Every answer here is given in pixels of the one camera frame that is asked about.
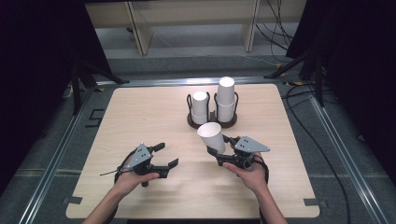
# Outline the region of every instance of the wooden table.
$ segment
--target wooden table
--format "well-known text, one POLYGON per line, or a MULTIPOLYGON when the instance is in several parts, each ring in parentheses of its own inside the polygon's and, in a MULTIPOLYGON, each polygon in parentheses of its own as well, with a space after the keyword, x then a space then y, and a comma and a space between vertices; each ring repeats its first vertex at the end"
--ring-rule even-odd
MULTIPOLYGON (((84 218, 113 185, 113 171, 140 143, 166 147, 154 154, 154 165, 179 164, 165 179, 139 186, 125 197, 116 217, 122 218, 256 218, 258 203, 241 180, 217 165, 196 130, 187 123, 187 95, 208 91, 210 110, 217 86, 178 86, 117 89, 110 100, 91 152, 82 170, 66 214, 84 218)), ((315 195, 297 147, 278 90, 272 84, 236 85, 238 121, 222 132, 245 134, 269 148, 262 153, 269 166, 269 188, 285 217, 316 217, 317 205, 304 199, 315 195)), ((233 154, 229 146, 225 154, 233 154)))

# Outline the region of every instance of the white paper cup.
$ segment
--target white paper cup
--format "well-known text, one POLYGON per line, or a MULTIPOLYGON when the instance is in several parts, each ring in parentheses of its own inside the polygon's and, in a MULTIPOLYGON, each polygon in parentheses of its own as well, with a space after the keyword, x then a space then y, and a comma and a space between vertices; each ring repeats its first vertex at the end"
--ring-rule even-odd
POLYGON ((225 143, 221 133, 221 126, 216 122, 208 122, 198 128, 198 135, 207 147, 214 148, 219 154, 225 152, 225 143))
POLYGON ((230 105, 234 102, 234 84, 235 81, 232 77, 222 77, 220 79, 216 97, 218 104, 230 105))
POLYGON ((192 96, 192 114, 197 117, 207 116, 207 93, 198 91, 192 96))
POLYGON ((235 103, 231 105, 218 105, 219 111, 215 111, 216 118, 220 122, 229 122, 233 119, 235 103))
POLYGON ((207 123, 207 116, 198 117, 198 116, 195 116, 194 114, 191 114, 191 118, 192 118, 192 121, 194 121, 194 123, 196 123, 196 124, 207 123))

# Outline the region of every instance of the aluminum rail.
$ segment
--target aluminum rail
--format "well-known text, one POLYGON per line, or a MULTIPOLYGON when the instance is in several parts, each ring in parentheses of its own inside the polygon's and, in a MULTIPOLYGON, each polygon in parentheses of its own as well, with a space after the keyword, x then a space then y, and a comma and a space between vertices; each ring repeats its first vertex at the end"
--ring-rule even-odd
POLYGON ((92 92, 93 92, 93 90, 87 91, 87 94, 84 97, 84 100, 81 104, 80 110, 77 112, 76 115, 74 115, 71 118, 71 120, 67 126, 67 129, 64 132, 64 135, 61 139, 61 142, 58 145, 58 147, 56 148, 55 153, 52 156, 51 161, 49 162, 49 166, 45 170, 44 174, 41 176, 40 182, 38 183, 38 186, 35 189, 33 196, 31 197, 29 203, 26 206, 26 209, 21 217, 20 224, 33 223, 33 221, 35 219, 35 215, 37 214, 38 209, 40 208, 41 204, 44 201, 47 191, 50 188, 52 179, 55 176, 56 170, 57 170, 59 164, 61 163, 64 153, 67 149, 70 138, 73 135, 73 132, 75 131, 75 129, 78 125, 78 122, 81 118, 81 114, 84 111, 85 105, 87 104, 88 99, 91 97, 92 92))
MULTIPOLYGON (((309 91, 313 91, 312 87, 307 86, 307 88, 309 91)), ((378 224, 389 223, 387 217, 385 216, 385 213, 383 212, 380 204, 378 203, 377 198, 375 197, 375 194, 373 193, 367 181, 361 174, 361 170, 353 161, 347 147, 345 146, 343 140, 341 139, 340 135, 332 124, 332 121, 330 120, 330 117, 327 114, 325 108, 321 107, 315 98, 311 98, 311 103, 316 109, 320 121, 322 122, 327 134, 330 136, 332 144, 334 145, 341 162, 344 164, 346 172, 349 174, 349 177, 353 185, 355 186, 356 191, 361 196, 361 200, 363 201, 364 206, 366 207, 366 210, 372 218, 373 222, 378 224)))
MULTIPOLYGON (((282 83, 295 79, 292 77, 279 77, 277 79, 265 79, 259 77, 233 77, 237 84, 262 84, 262 83, 282 83)), ((200 86, 219 84, 219 77, 198 77, 198 78, 176 78, 176 79, 156 79, 156 80, 131 80, 129 83, 117 84, 113 81, 97 82, 98 87, 158 87, 158 86, 200 86)))

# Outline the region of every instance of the black cable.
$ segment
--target black cable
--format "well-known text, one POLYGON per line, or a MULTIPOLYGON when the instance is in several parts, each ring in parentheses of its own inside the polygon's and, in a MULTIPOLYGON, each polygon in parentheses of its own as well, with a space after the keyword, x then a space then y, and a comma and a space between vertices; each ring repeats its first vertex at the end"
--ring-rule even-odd
POLYGON ((320 146, 320 144, 318 143, 318 141, 314 138, 314 136, 312 135, 311 132, 309 132, 305 126, 303 125, 303 123, 298 119, 297 115, 294 113, 294 110, 292 109, 292 107, 290 106, 290 102, 289 102, 289 98, 290 98, 290 93, 292 90, 294 90, 297 87, 302 87, 304 85, 300 85, 300 86, 294 86, 292 87, 290 90, 288 90, 287 94, 286 94, 286 103, 288 105, 288 107, 290 108, 290 112, 292 113, 292 115, 296 118, 297 122, 301 125, 301 127, 305 130, 305 132, 309 135, 309 137, 312 139, 312 141, 314 141, 315 145, 318 147, 320 153, 322 154, 323 158, 325 159, 325 161, 327 162, 327 164, 329 165, 329 168, 332 170, 332 173, 334 175, 334 177, 336 178, 338 184, 340 185, 341 191, 343 191, 343 195, 344 195, 344 199, 346 201, 346 221, 349 224, 350 223, 350 209, 349 209, 349 200, 347 197, 347 192, 344 188, 343 183, 341 182, 340 177, 338 176, 338 174, 335 172, 334 168, 332 167, 332 164, 330 163, 329 159, 327 158, 323 148, 320 146))
POLYGON ((299 103, 293 105, 292 107, 286 108, 286 110, 292 109, 292 108, 296 107, 297 105, 300 105, 300 104, 302 104, 302 103, 305 103, 305 102, 307 102, 308 100, 310 100, 311 98, 312 98, 312 97, 309 97, 309 98, 307 98, 307 99, 304 99, 303 101, 301 101, 301 102, 299 102, 299 103))
POLYGON ((284 61, 284 60, 280 60, 280 59, 278 59, 276 56, 275 56, 275 54, 274 54, 274 49, 273 49, 273 43, 275 43, 275 41, 274 41, 274 34, 272 34, 272 37, 271 37, 271 54, 272 54, 272 56, 277 60, 277 61, 279 61, 279 62, 282 62, 282 63, 290 63, 290 62, 287 62, 287 61, 284 61))
POLYGON ((289 38, 293 38, 292 35, 289 35, 289 34, 280 34, 280 33, 277 33, 277 32, 275 32, 275 31, 273 31, 273 30, 270 30, 270 28, 268 28, 267 25, 265 25, 265 23, 263 23, 262 25, 264 26, 264 28, 265 28, 268 32, 271 32, 271 34, 282 35, 282 36, 286 35, 286 36, 288 36, 289 38))
POLYGON ((274 11, 274 8, 272 7, 272 5, 271 5, 269 0, 267 0, 267 3, 268 3, 268 6, 271 8, 271 10, 272 10, 272 12, 273 12, 273 14, 274 14, 274 16, 276 18, 276 26, 279 25, 279 28, 282 31, 282 33, 287 35, 287 32, 285 31, 285 29, 282 26, 282 21, 281 21, 281 18, 280 18, 280 8, 281 8, 281 5, 282 5, 282 1, 277 1, 277 14, 274 11))
MULTIPOLYGON (((297 86, 295 86, 295 87, 301 87, 301 86, 307 86, 307 85, 311 85, 311 84, 297 85, 297 86)), ((303 95, 303 94, 306 94, 306 93, 314 93, 314 92, 315 92, 315 91, 300 91, 300 92, 298 92, 298 93, 294 93, 294 94, 289 95, 289 96, 288 96, 288 95, 282 96, 281 99, 284 100, 284 99, 286 99, 286 98, 288 98, 288 97, 303 95)))
POLYGON ((280 17, 280 8, 281 8, 281 6, 282 6, 282 1, 280 0, 280 1, 278 1, 278 5, 277 5, 277 16, 279 17, 279 26, 281 27, 281 30, 282 30, 283 34, 285 34, 285 35, 283 35, 283 39, 285 40, 286 45, 289 47, 289 43, 291 42, 291 40, 290 40, 289 36, 287 35, 285 29, 283 28, 283 25, 282 25, 282 19, 280 17))
POLYGON ((259 160, 261 160, 261 161, 264 161, 264 160, 262 159, 262 157, 260 157, 260 156, 258 156, 258 155, 254 155, 254 157, 255 157, 255 158, 259 158, 259 160))
POLYGON ((117 172, 117 170, 111 171, 111 172, 108 172, 108 173, 104 173, 104 174, 101 174, 101 175, 110 175, 110 174, 113 174, 113 173, 116 173, 116 172, 117 172))
POLYGON ((271 39, 270 37, 268 37, 259 27, 259 25, 256 24, 257 29, 260 31, 260 33, 262 33, 262 35, 265 37, 265 39, 267 39, 271 44, 276 44, 278 47, 282 48, 283 50, 288 50, 287 48, 283 47, 282 45, 278 44, 275 42, 274 39, 271 39))

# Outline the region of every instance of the hand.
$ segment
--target hand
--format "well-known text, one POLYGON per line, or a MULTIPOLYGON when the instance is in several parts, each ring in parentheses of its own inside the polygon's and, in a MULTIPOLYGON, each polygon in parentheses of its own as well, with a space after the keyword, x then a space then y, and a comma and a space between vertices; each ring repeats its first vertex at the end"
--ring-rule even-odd
POLYGON ((150 180, 160 177, 157 173, 146 175, 137 175, 135 172, 124 172, 114 184, 113 189, 119 194, 126 196, 131 193, 139 184, 149 182, 150 180))
MULTIPOLYGON (((262 157, 260 152, 256 152, 255 157, 257 156, 260 158, 262 157)), ((222 166, 238 175, 244 182, 245 186, 253 192, 257 192, 262 188, 268 188, 267 183, 265 182, 264 168, 257 162, 253 162, 253 164, 247 169, 241 169, 228 162, 224 162, 222 166)))

